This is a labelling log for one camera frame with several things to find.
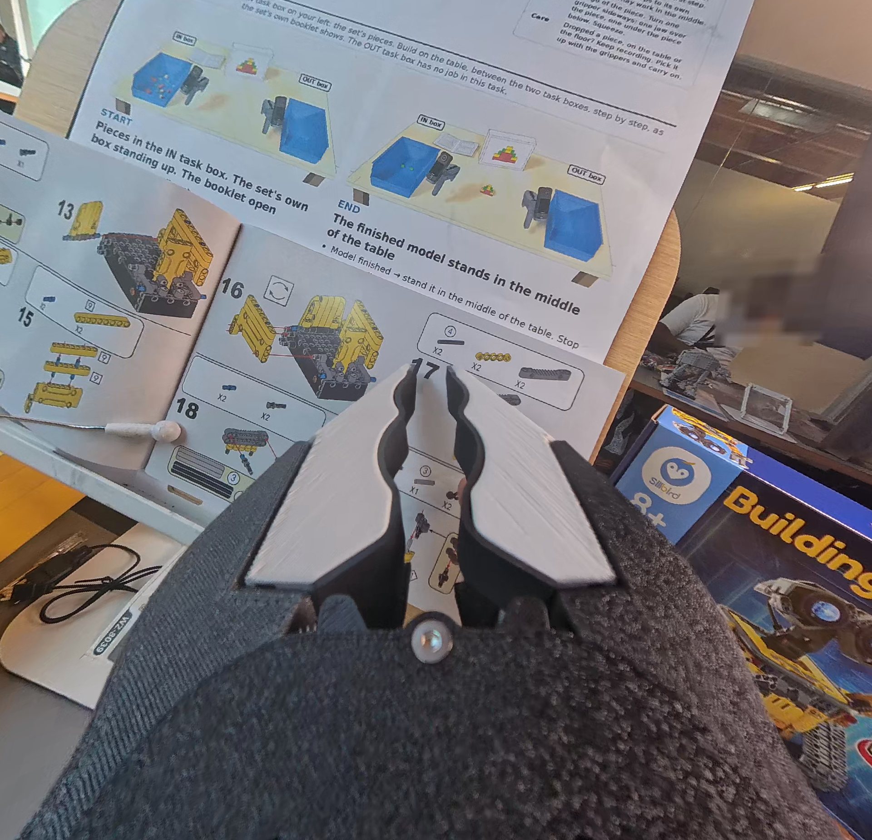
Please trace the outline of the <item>wooden work table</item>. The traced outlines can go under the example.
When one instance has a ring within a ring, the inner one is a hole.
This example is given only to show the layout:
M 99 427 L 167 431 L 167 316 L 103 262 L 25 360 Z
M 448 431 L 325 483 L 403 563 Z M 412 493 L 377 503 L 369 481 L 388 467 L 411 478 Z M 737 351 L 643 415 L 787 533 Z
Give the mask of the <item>wooden work table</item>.
M 732 413 L 739 410 L 745 392 L 745 387 L 740 384 L 711 380 L 696 398 L 686 402 L 666 395 L 660 386 L 658 372 L 638 366 L 629 388 L 689 413 L 772 457 L 787 456 L 822 471 L 838 472 L 856 482 L 871 484 L 868 462 L 849 462 L 822 449 L 825 432 L 810 420 L 804 410 L 792 411 L 789 431 L 784 435 L 771 434 L 734 420 Z

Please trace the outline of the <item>grey lego walker model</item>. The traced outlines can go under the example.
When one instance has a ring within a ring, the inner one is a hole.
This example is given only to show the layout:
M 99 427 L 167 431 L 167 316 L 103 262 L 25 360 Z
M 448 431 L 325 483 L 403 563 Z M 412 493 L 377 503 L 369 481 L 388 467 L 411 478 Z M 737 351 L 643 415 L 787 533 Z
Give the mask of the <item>grey lego walker model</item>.
M 709 349 L 688 348 L 664 358 L 659 367 L 659 385 L 665 392 L 679 398 L 694 400 L 701 387 L 712 379 L 729 380 L 729 366 L 735 350 L 728 347 Z

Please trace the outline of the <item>clear acrylic case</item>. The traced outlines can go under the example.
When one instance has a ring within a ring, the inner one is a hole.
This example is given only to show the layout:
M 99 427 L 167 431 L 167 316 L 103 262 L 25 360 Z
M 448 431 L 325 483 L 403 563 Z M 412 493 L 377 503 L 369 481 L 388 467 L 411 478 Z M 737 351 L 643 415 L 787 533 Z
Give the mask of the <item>clear acrylic case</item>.
M 792 409 L 790 397 L 749 383 L 735 418 L 761 431 L 785 436 L 789 432 Z

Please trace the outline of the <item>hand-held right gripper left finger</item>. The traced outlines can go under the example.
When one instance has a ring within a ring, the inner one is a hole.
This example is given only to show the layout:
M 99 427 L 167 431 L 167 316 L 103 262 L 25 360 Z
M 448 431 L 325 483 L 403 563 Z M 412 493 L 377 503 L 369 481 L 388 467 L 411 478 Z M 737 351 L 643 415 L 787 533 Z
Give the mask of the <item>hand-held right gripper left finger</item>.
M 310 590 L 387 536 L 408 456 L 417 365 L 401 366 L 328 422 L 270 524 L 247 585 Z

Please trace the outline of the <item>white book stand with stickers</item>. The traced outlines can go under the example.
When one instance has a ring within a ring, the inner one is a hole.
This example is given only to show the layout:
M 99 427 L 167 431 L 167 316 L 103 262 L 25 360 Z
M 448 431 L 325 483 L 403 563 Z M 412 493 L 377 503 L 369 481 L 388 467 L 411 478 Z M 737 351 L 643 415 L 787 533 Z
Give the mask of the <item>white book stand with stickers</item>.
M 80 0 L 65 10 L 30 54 L 30 68 L 16 104 L 16 118 L 66 136 L 104 36 L 121 0 Z M 676 281 L 680 259 L 677 216 L 671 212 L 638 290 L 605 357 L 605 365 L 624 374 L 616 400 L 594 445 L 600 453 L 609 425 L 638 368 L 644 345 Z M 202 525 L 145 495 L 145 483 L 132 471 L 103 467 L 58 452 L 13 420 L 2 420 L 2 451 L 22 464 L 72 487 L 121 515 L 146 524 L 182 544 Z

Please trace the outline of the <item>large lego instruction sheet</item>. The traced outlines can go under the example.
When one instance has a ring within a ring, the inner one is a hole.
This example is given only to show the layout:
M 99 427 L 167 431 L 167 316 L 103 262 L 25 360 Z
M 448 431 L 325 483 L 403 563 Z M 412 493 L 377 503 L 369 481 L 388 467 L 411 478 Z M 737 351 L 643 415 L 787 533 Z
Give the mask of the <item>large lego instruction sheet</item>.
M 398 475 L 409 603 L 455 615 L 461 579 L 447 366 L 590 456 L 621 380 L 444 306 L 181 187 L 3 114 L 1 368 L 7 414 L 182 426 L 159 443 L 27 423 L 60 453 L 134 472 L 202 525 L 294 442 L 420 365 Z

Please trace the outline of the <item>printed lego set box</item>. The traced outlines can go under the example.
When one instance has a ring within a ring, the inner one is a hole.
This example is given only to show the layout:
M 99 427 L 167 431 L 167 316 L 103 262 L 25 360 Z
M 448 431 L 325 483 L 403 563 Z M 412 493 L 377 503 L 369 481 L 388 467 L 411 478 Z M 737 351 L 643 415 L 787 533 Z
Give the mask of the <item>printed lego set box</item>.
M 842 833 L 870 838 L 870 511 L 669 406 L 613 483 L 721 606 Z

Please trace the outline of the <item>white instruction board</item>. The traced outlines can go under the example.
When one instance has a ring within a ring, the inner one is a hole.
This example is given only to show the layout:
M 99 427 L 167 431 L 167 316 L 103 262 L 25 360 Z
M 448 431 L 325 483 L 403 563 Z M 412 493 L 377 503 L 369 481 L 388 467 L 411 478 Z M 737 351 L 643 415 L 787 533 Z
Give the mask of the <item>white instruction board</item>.
M 117 548 L 105 548 L 63 579 L 55 591 L 22 609 L 2 636 L 4 668 L 67 699 L 93 708 L 104 684 L 145 607 L 163 578 L 188 548 L 145 524 L 117 538 Z M 110 591 L 76 615 L 58 623 L 48 616 L 70 614 L 92 593 L 73 594 L 87 581 L 122 577 L 130 569 L 130 591 Z

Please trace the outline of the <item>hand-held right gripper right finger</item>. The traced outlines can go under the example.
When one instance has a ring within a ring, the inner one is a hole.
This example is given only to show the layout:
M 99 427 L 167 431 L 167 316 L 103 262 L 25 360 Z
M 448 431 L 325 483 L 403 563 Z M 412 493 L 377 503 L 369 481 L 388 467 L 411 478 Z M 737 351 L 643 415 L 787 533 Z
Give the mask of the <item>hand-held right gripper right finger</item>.
M 466 477 L 457 545 L 476 590 L 571 590 L 612 585 L 616 573 L 587 518 L 555 442 L 468 373 L 446 373 L 456 421 L 454 456 Z

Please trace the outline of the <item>metal spring clip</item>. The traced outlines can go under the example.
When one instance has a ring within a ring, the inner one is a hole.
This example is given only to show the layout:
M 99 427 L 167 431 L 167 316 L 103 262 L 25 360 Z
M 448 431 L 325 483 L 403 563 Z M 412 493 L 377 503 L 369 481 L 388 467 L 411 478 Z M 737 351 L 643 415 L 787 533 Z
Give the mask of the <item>metal spring clip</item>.
M 80 431 L 100 431 L 114 437 L 125 439 L 151 439 L 159 443 L 170 443 L 180 439 L 182 426 L 171 420 L 160 420 L 156 423 L 110 422 L 104 425 L 80 425 L 54 420 L 1 414 L 2 420 L 13 420 L 19 423 L 58 427 Z

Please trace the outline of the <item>white printed task sheet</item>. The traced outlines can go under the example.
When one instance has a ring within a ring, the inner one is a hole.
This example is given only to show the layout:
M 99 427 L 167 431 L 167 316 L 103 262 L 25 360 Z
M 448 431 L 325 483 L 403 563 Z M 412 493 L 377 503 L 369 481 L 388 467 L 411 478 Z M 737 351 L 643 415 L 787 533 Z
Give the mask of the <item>white printed task sheet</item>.
M 70 137 L 602 361 L 754 0 L 123 0 Z

